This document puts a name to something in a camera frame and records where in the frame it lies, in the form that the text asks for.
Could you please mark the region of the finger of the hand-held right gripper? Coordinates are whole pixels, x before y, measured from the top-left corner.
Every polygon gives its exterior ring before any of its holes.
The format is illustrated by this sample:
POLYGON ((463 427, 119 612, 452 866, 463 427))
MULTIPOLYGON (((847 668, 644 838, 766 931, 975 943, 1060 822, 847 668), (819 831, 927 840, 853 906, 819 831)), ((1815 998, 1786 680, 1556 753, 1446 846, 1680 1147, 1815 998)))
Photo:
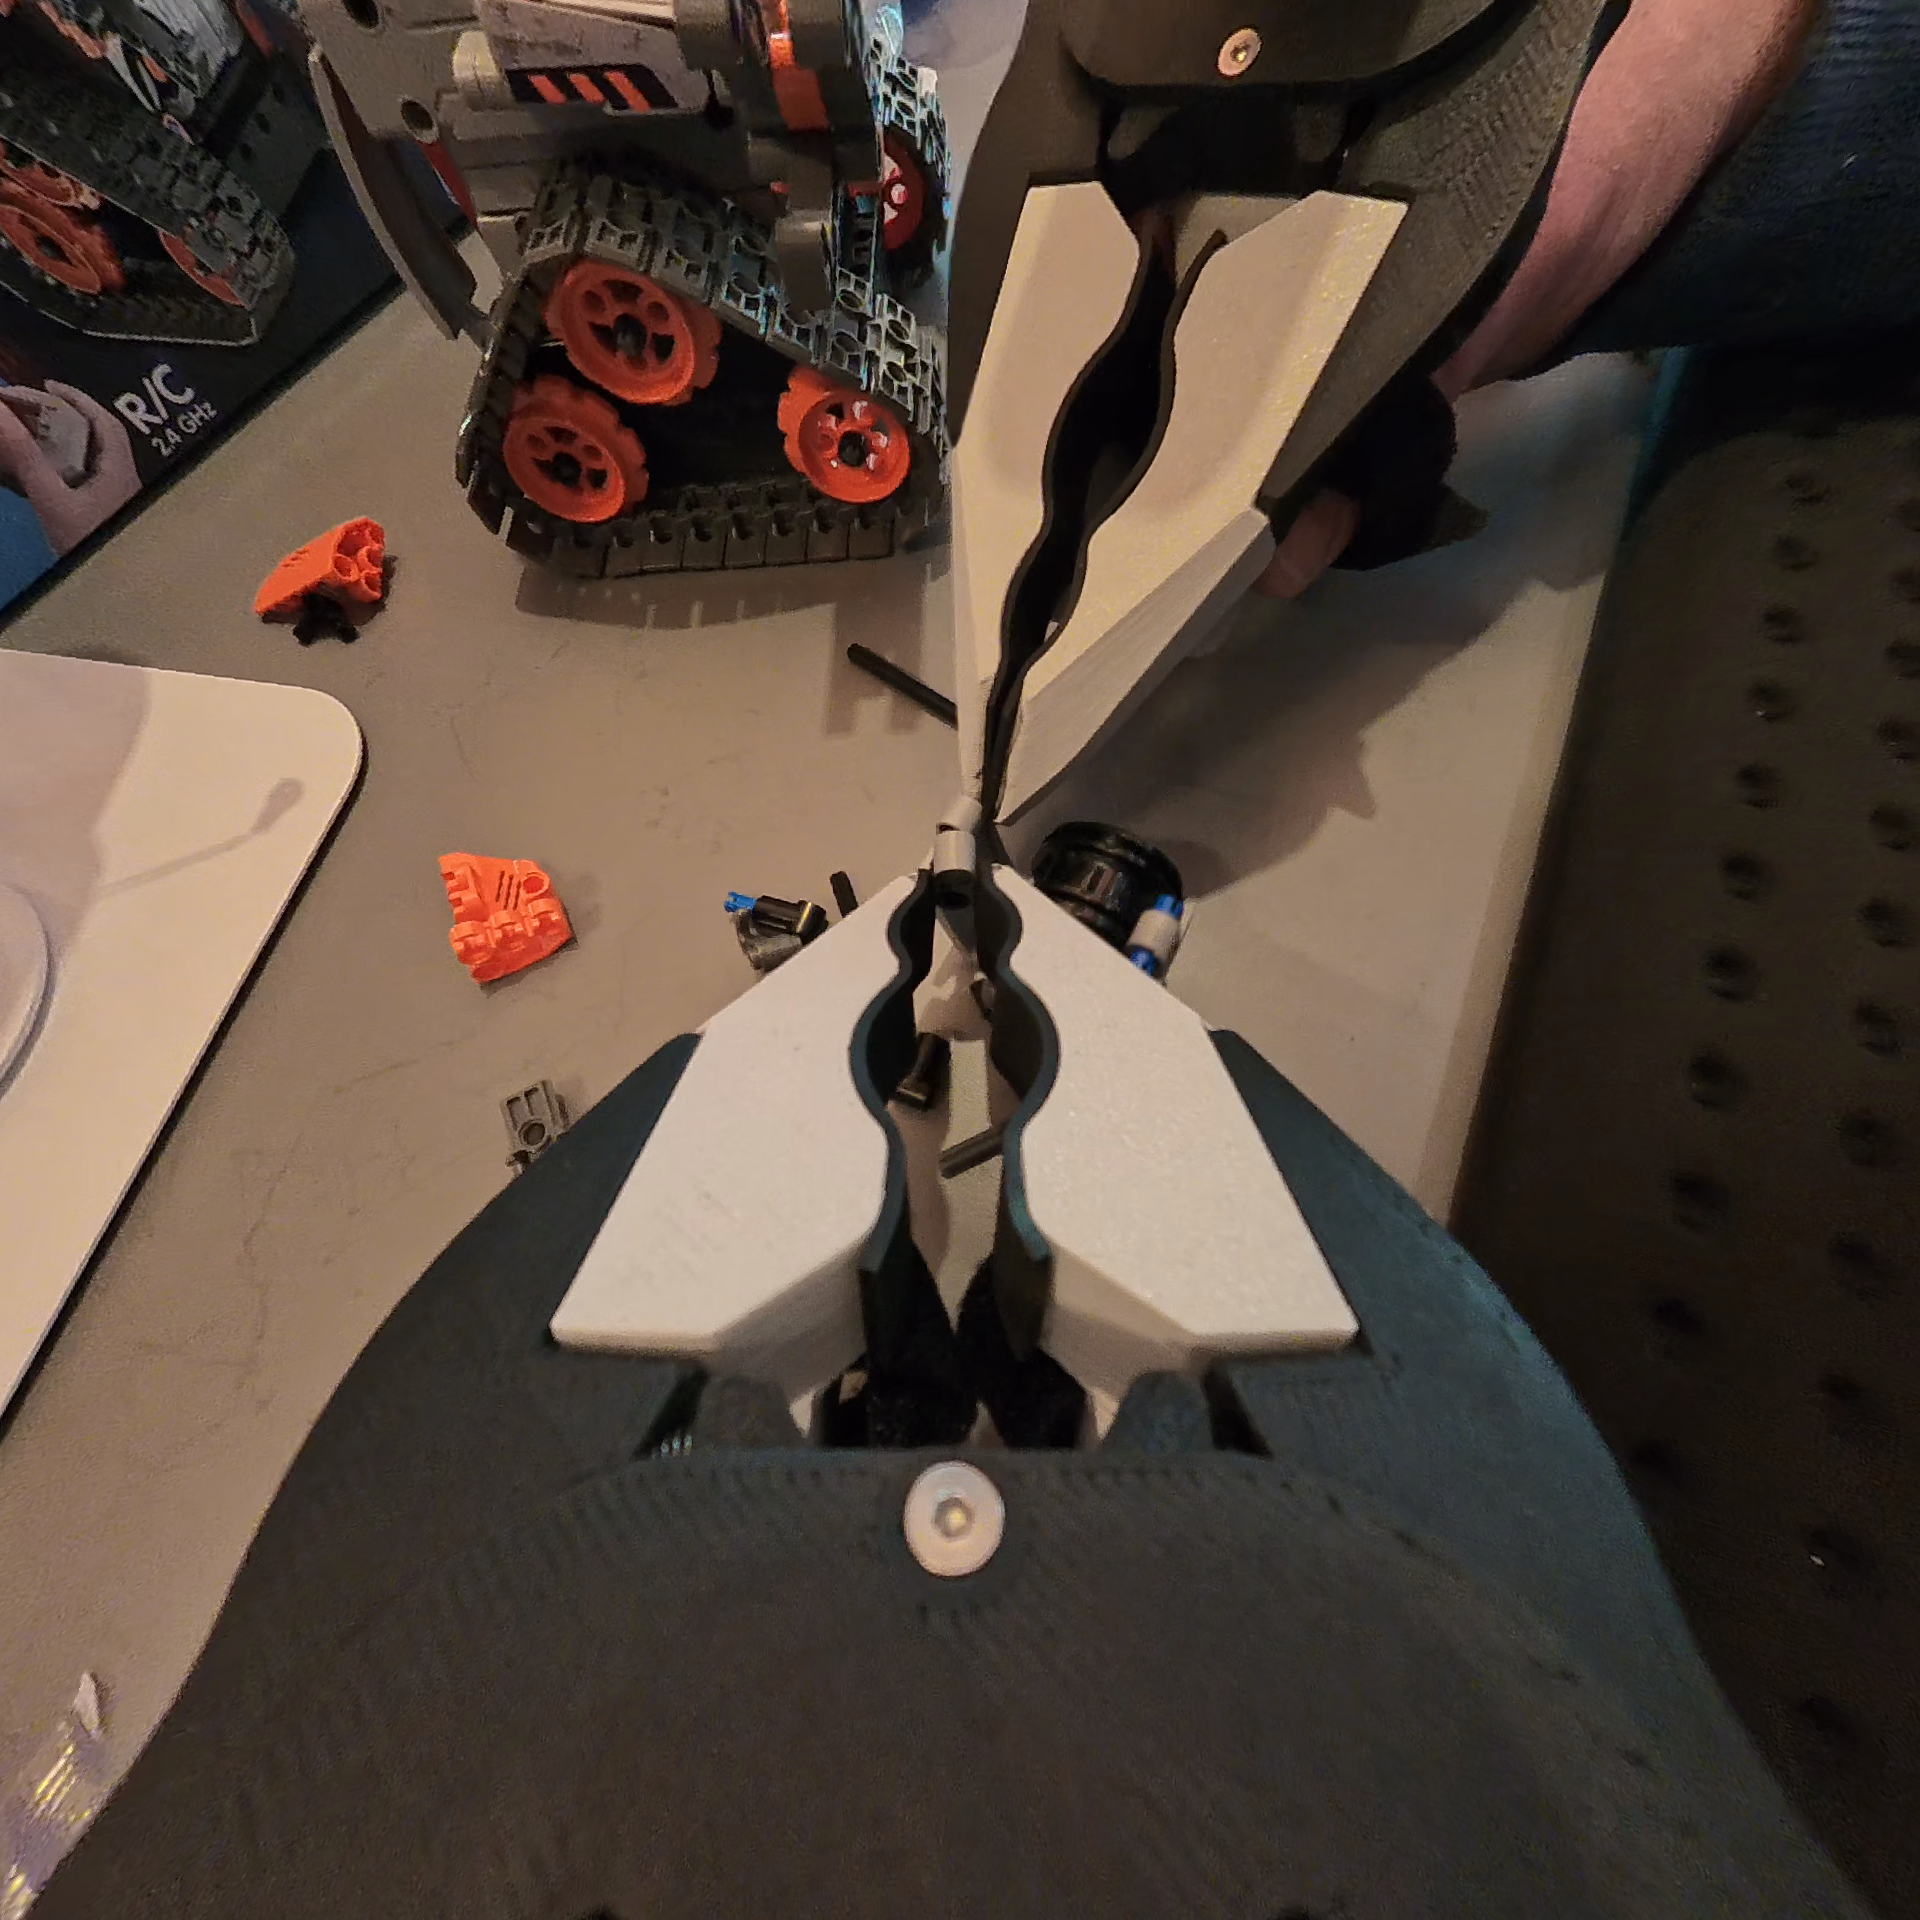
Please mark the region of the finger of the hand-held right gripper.
POLYGON ((1168 331, 1168 419, 1087 540, 1015 698, 1000 818, 1032 809, 1239 602, 1277 540, 1256 495, 1407 206, 1332 190, 1207 234, 1168 331))
POLYGON ((980 818, 1045 801, 1149 691, 1149 252, 1035 183, 950 446, 956 737, 980 818))

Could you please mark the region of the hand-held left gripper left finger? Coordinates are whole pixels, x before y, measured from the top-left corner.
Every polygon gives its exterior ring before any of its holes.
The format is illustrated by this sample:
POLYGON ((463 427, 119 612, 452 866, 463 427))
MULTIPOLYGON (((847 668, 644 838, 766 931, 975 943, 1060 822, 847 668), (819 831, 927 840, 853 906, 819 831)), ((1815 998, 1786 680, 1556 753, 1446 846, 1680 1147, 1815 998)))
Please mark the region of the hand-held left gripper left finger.
POLYGON ((583 1353, 875 1353, 909 1258, 888 1099, 918 1054, 925 874, 740 995, 685 1067, 549 1330, 583 1353))

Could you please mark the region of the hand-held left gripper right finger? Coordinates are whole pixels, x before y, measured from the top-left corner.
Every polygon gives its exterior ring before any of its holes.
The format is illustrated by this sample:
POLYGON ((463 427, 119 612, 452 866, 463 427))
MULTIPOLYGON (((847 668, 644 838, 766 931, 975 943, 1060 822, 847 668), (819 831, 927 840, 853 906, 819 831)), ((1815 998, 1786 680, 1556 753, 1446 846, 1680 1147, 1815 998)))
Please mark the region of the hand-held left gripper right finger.
POLYGON ((1019 1359, 1070 1374, 1204 1374, 1335 1353, 1358 1319, 1207 1025, 1168 992, 1184 911, 1119 947, 1015 870, 975 888, 1000 1137, 991 1284, 1019 1359))

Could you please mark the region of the grey black toy assembly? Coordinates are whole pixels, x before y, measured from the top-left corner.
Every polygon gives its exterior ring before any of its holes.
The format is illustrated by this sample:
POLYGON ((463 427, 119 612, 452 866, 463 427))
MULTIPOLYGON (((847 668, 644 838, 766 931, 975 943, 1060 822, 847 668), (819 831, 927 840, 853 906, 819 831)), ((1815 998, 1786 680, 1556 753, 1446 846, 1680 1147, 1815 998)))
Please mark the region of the grey black toy assembly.
POLYGON ((1187 934, 1187 889, 1162 848, 1112 823, 1058 823, 1028 878, 1133 970, 1165 979, 1187 934))

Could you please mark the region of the person's right forearm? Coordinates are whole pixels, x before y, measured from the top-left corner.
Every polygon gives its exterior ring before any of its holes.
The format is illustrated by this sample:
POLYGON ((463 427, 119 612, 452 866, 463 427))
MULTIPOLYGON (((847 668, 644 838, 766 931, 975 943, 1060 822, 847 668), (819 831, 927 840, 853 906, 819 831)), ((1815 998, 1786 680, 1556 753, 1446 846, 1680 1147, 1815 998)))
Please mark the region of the person's right forearm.
POLYGON ((1586 352, 1837 346, 1917 323, 1917 4, 1821 4, 1798 66, 1620 282, 1586 352))

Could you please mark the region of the person's right hand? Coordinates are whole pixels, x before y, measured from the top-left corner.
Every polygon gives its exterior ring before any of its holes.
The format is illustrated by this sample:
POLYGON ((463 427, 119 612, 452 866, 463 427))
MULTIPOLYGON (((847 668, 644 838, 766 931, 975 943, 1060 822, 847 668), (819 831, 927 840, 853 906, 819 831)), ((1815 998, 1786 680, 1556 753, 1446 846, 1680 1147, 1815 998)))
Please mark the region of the person's right hand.
POLYGON ((1636 266, 1800 63, 1821 4, 1627 4, 1591 66, 1517 268, 1422 390, 1455 442, 1455 403, 1523 376, 1636 266))

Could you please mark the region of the dark grey connector blue pin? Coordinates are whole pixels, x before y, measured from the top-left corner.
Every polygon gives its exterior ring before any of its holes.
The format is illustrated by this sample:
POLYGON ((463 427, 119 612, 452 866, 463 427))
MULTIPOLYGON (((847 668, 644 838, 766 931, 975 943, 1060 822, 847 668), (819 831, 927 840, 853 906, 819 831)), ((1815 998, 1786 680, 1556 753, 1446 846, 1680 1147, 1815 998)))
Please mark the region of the dark grey connector blue pin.
POLYGON ((766 977, 827 934, 827 913, 807 899, 728 891, 724 913, 754 974, 766 977))

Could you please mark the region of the orange toy panel piece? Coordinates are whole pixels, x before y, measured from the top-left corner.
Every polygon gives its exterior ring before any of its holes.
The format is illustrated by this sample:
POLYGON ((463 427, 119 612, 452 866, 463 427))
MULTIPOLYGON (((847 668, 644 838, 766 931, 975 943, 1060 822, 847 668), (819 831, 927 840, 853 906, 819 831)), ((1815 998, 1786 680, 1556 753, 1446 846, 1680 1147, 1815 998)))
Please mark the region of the orange toy panel piece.
POLYGON ((568 915, 531 858, 447 854, 438 875, 451 911, 447 945, 475 986, 526 972, 571 945, 568 915))

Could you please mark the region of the grey orange tracked toy robot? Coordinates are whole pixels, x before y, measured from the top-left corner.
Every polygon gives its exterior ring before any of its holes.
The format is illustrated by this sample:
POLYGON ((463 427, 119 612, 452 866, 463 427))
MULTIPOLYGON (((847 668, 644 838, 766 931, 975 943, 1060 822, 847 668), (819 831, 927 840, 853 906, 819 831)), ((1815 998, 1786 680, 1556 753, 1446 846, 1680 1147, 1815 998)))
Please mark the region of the grey orange tracked toy robot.
POLYGON ((302 4, 398 275, 482 355, 472 515, 578 579, 883 560, 940 520, 938 76, 898 4, 302 4))

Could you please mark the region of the long black toy axle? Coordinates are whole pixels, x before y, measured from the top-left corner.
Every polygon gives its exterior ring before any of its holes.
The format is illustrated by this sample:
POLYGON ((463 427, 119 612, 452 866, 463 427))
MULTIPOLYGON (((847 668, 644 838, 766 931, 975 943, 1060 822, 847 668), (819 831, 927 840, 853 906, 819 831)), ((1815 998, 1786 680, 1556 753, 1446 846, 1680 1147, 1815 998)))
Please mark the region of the long black toy axle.
POLYGON ((894 696, 909 703, 944 728, 958 730, 956 700, 946 692, 940 692, 917 675, 908 672, 900 663, 872 652, 871 647, 856 640, 847 642, 846 660, 864 680, 888 688, 894 696))

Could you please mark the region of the white wooden book stand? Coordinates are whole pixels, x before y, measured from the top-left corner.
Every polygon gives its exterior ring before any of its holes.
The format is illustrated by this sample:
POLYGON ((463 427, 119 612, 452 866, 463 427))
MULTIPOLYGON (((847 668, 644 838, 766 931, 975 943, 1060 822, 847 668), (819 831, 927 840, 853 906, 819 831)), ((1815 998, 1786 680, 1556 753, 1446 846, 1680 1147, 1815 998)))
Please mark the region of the white wooden book stand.
POLYGON ((312 688, 4 652, 4 1407, 363 760, 312 688))

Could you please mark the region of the orange black toy part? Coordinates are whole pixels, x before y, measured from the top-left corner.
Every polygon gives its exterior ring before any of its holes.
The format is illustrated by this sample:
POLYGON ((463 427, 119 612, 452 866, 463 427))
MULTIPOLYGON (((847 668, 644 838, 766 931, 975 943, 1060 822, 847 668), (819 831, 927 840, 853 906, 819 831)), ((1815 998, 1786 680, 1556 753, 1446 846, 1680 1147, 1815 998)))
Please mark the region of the orange black toy part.
POLYGON ((255 590, 254 615, 292 628, 299 646, 355 642, 383 608, 392 555, 378 520, 348 520, 283 555, 255 590))

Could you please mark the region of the robot kit box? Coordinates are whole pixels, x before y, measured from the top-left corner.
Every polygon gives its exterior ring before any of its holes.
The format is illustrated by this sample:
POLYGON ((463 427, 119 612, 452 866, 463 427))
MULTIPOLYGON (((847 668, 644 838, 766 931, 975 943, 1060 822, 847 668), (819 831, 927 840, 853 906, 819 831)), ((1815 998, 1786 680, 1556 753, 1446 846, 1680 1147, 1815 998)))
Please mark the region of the robot kit box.
POLYGON ((3 604, 398 289, 299 4, 3 4, 3 604))

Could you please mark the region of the small clear plastic bag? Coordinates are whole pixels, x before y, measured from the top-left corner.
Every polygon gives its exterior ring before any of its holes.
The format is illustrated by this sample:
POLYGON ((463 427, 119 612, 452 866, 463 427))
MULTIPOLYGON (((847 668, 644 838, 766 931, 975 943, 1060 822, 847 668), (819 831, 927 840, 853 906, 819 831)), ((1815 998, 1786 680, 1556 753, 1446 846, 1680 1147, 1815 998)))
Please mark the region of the small clear plastic bag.
POLYGON ((83 1671, 74 1697, 4 1776, 3 1915, 27 1915, 110 1791, 104 1691, 83 1671))

